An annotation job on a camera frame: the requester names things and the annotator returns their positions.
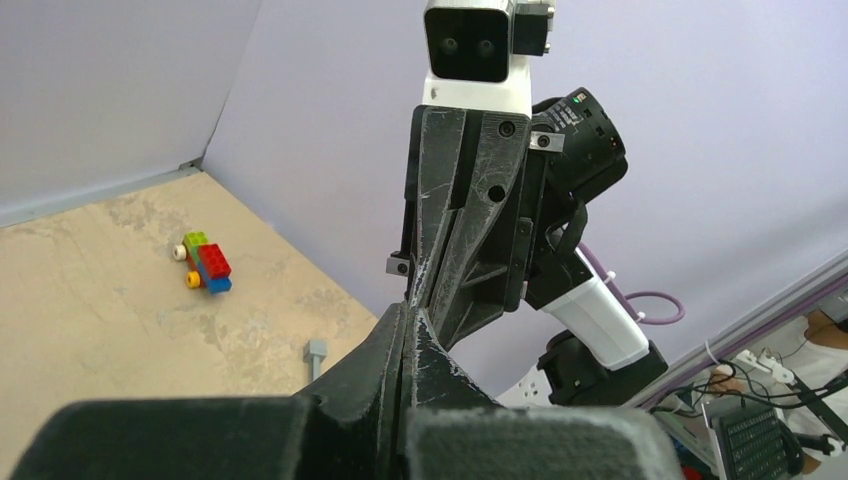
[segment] lego brick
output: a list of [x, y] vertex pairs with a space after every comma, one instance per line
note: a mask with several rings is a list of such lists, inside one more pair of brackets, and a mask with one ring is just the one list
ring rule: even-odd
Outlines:
[[[188, 262], [188, 269], [192, 272], [198, 272], [197, 264], [194, 262], [194, 259], [191, 258], [191, 255], [186, 257], [186, 262]], [[200, 288], [206, 288], [206, 281], [203, 279], [203, 275], [200, 276]]]
[[186, 252], [187, 252], [186, 258], [190, 258], [190, 259], [194, 260], [195, 265], [200, 263], [200, 257], [197, 255], [197, 247], [189, 247], [185, 243], [183, 244], [183, 246], [186, 247]]
[[209, 278], [209, 274], [206, 273], [206, 269], [203, 268], [202, 263], [197, 265], [197, 271], [200, 273], [200, 278], [202, 278], [203, 282], [206, 283], [206, 290], [208, 290], [212, 295], [229, 292], [230, 289], [233, 288], [233, 283], [227, 277]]
[[197, 248], [208, 243], [209, 240], [203, 232], [189, 232], [183, 237], [183, 245], [186, 246], [186, 250], [191, 250], [192, 248]]
[[312, 338], [303, 347], [303, 358], [309, 357], [327, 358], [327, 342], [320, 338]]
[[227, 259], [221, 252], [221, 248], [217, 244], [201, 245], [197, 247], [197, 256], [200, 258], [200, 263], [209, 274], [209, 278], [217, 279], [230, 276], [232, 269]]

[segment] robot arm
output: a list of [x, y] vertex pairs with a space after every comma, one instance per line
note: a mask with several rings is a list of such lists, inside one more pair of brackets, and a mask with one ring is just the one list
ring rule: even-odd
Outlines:
[[[547, 50], [550, 12], [509, 0], [428, 5], [431, 69], [412, 119], [402, 246], [389, 264], [405, 274], [406, 295], [359, 346], [290, 397], [67, 406], [12, 478], [590, 478], [610, 465], [628, 478], [682, 478], [647, 413], [512, 411], [444, 348], [514, 311], [522, 297], [536, 308], [553, 303], [558, 315], [558, 299], [594, 278], [575, 251], [574, 219], [624, 174], [624, 149], [583, 89], [562, 102], [584, 103], [591, 120], [561, 126], [539, 113], [560, 100], [534, 112], [525, 57]], [[545, 371], [582, 361], [573, 365], [592, 366], [587, 382], [597, 392], [611, 384], [609, 373], [639, 363], [610, 372], [580, 345], [559, 342]], [[608, 358], [601, 352], [609, 347], [596, 345]], [[609, 358], [633, 348], [621, 350]], [[552, 395], [563, 390], [563, 374], [546, 379]]]
[[577, 247], [586, 204], [627, 171], [624, 144], [584, 88], [532, 104], [529, 56], [550, 50], [553, 6], [459, 3], [432, 0], [425, 13], [431, 68], [386, 270], [450, 332], [447, 349], [522, 299], [553, 315], [569, 334], [534, 369], [550, 401], [623, 403], [667, 366]]

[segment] bolt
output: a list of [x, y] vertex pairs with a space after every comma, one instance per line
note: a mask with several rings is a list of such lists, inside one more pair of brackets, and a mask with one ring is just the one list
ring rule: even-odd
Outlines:
[[498, 127], [498, 133], [500, 133], [502, 137], [511, 137], [515, 134], [515, 124], [512, 122], [503, 122], [500, 127]]

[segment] person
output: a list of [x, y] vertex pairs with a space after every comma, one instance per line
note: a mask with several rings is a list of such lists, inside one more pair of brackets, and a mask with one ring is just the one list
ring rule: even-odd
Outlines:
[[[783, 366], [795, 373], [811, 389], [823, 387], [848, 370], [848, 333], [843, 332], [832, 319], [821, 310], [792, 321], [785, 328], [796, 342], [797, 349], [782, 358]], [[728, 391], [747, 392], [747, 381], [738, 374], [728, 375], [726, 365], [713, 370], [710, 377], [711, 390], [721, 395]], [[824, 399], [824, 403], [848, 422], [848, 388]], [[808, 435], [830, 434], [830, 430], [807, 408], [785, 411], [786, 424], [795, 433]], [[814, 472], [828, 457], [816, 450], [804, 449], [803, 474]]]

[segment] black cable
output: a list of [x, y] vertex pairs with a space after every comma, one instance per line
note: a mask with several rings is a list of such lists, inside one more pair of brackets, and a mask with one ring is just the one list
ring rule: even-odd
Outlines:
[[819, 327], [819, 328], [817, 328], [817, 329], [816, 329], [813, 333], [811, 333], [811, 334], [809, 334], [809, 335], [806, 335], [806, 334], [805, 334], [805, 335], [804, 335], [804, 341], [803, 341], [803, 342], [801, 342], [801, 345], [799, 345], [799, 346], [798, 346], [798, 348], [796, 348], [795, 350], [793, 350], [793, 351], [792, 351], [792, 353], [790, 353], [789, 355], [786, 355], [785, 357], [784, 357], [783, 355], [781, 355], [781, 354], [779, 354], [779, 353], [778, 353], [778, 354], [777, 354], [777, 356], [778, 356], [778, 358], [780, 359], [780, 363], [783, 363], [783, 360], [784, 360], [784, 359], [789, 358], [789, 357], [791, 357], [792, 355], [795, 355], [796, 353], [800, 352], [800, 351], [801, 351], [801, 349], [802, 349], [802, 348], [804, 348], [804, 345], [806, 345], [806, 344], [807, 344], [807, 342], [809, 342], [809, 341], [810, 341], [810, 338], [811, 338], [811, 337], [813, 337], [813, 336], [815, 336], [815, 335], [818, 335], [818, 334], [819, 334], [819, 332], [821, 332], [821, 331], [822, 331], [822, 330], [824, 330], [824, 329], [830, 328], [830, 327], [838, 327], [838, 325], [837, 325], [837, 324], [835, 324], [835, 323], [834, 323], [834, 324], [832, 324], [832, 325], [825, 325], [825, 326], [823, 326], [823, 327]]
[[[721, 360], [719, 363], [721, 363], [723, 365], [728, 365], [730, 368], [733, 369], [733, 374], [730, 377], [727, 377], [727, 378], [722, 377], [722, 382], [726, 382], [727, 380], [730, 380], [731, 378], [736, 377], [737, 368], [736, 368], [735, 364], [733, 364], [732, 362], [728, 362], [726, 360]], [[837, 383], [844, 383], [844, 384], [848, 385], [848, 380], [843, 381], [843, 382], [837, 382]], [[841, 390], [841, 388], [843, 386], [838, 385], [837, 383], [835, 383], [831, 387], [821, 387], [821, 388], [816, 388], [816, 389], [810, 389], [810, 393], [814, 394], [814, 396], [812, 398], [810, 398], [808, 400], [800, 401], [798, 403], [788, 404], [788, 405], [777, 404], [777, 403], [774, 403], [770, 400], [763, 400], [761, 397], [759, 397], [757, 395], [748, 395], [748, 394], [745, 394], [745, 393], [742, 393], [742, 392], [737, 392], [737, 391], [727, 391], [727, 392], [720, 392], [720, 393], [721, 393], [722, 396], [734, 396], [734, 397], [745, 398], [745, 399], [751, 400], [753, 402], [760, 403], [760, 404], [763, 404], [763, 405], [766, 405], [766, 406], [769, 406], [769, 407], [772, 407], [772, 408], [779, 408], [779, 409], [782, 409], [782, 410], [794, 410], [794, 409], [806, 407], [807, 405], [809, 405], [810, 403], [812, 403], [814, 401], [822, 400], [822, 399], [827, 398], [830, 395], [833, 395], [834, 393], [838, 392], [839, 390]], [[694, 392], [701, 393], [701, 390], [698, 389], [698, 388], [691, 388], [690, 390], [694, 391]], [[788, 394], [783, 394], [783, 395], [771, 395], [770, 398], [786, 398], [786, 397], [797, 397], [797, 396], [798, 396], [798, 393], [788, 393]]]
[[569, 220], [565, 228], [562, 229], [562, 237], [554, 250], [554, 256], [561, 262], [565, 262], [569, 255], [573, 255], [577, 246], [580, 245], [580, 240], [583, 238], [583, 231], [586, 229], [586, 224], [589, 222], [589, 212], [586, 210], [586, 204], [583, 200], [575, 198], [574, 215]]
[[[813, 398], [810, 398], [810, 399], [805, 400], [805, 401], [799, 401], [798, 403], [795, 403], [795, 404], [783, 405], [783, 404], [774, 403], [771, 400], [772, 399], [778, 399], [778, 398], [797, 397], [798, 393], [796, 392], [796, 393], [772, 395], [771, 393], [768, 392], [768, 388], [766, 388], [765, 385], [763, 385], [761, 382], [757, 382], [757, 381], [751, 379], [749, 372], [746, 372], [744, 369], [740, 368], [735, 363], [727, 361], [727, 360], [721, 360], [719, 363], [729, 366], [731, 368], [731, 374], [728, 375], [728, 376], [722, 376], [718, 380], [710, 381], [710, 382], [707, 382], [705, 384], [690, 385], [690, 386], [686, 386], [686, 387], [679, 387], [679, 388], [673, 389], [666, 394], [665, 398], [668, 398], [671, 395], [676, 396], [676, 395], [679, 395], [681, 393], [689, 393], [689, 392], [699, 393], [700, 396], [698, 397], [698, 399], [695, 402], [693, 402], [695, 405], [697, 405], [698, 401], [700, 401], [700, 399], [703, 398], [704, 395], [720, 394], [721, 396], [729, 395], [729, 396], [740, 397], [742, 400], [748, 399], [748, 400], [751, 400], [751, 401], [756, 402], [756, 403], [761, 403], [763, 405], [770, 406], [772, 408], [779, 408], [779, 409], [782, 409], [782, 410], [794, 410], [794, 409], [797, 409], [797, 408], [806, 407], [807, 405], [809, 405], [810, 403], [812, 403], [814, 401], [827, 398], [828, 396], [833, 395], [834, 393], [838, 392], [839, 390], [841, 390], [845, 386], [848, 386], [848, 378], [841, 379], [841, 381], [839, 381], [839, 382], [832, 382], [832, 384], [829, 384], [829, 385], [824, 386], [824, 387], [810, 389], [810, 393], [814, 394]], [[739, 391], [735, 391], [735, 390], [726, 391], [726, 392], [713, 392], [713, 391], [708, 390], [708, 388], [711, 387], [711, 386], [719, 385], [719, 384], [727, 382], [728, 380], [737, 378], [737, 374], [739, 373], [740, 370], [745, 375], [746, 380], [748, 381], [748, 386], [749, 386], [749, 388], [751, 388], [751, 391], [755, 393], [754, 395], [748, 395], [748, 394], [745, 394], [745, 393], [742, 393], [742, 392], [739, 392]], [[765, 392], [767, 394], [765, 397], [763, 397], [762, 395], [756, 394], [756, 392], [754, 391], [754, 388], [753, 388], [754, 383], [759, 384], [763, 388], [763, 390], [765, 390]], [[692, 413], [680, 412], [679, 410], [670, 409], [670, 408], [667, 408], [667, 407], [654, 407], [654, 408], [650, 409], [649, 412], [650, 413], [667, 412], [667, 413], [673, 413], [673, 414], [676, 414], [676, 415], [679, 415], [679, 416], [682, 416], [682, 417], [686, 417], [686, 418], [697, 418], [697, 417], [700, 416], [700, 413], [698, 413], [694, 410], [694, 408], [695, 408], [694, 405], [690, 406], [690, 408], [693, 409]]]

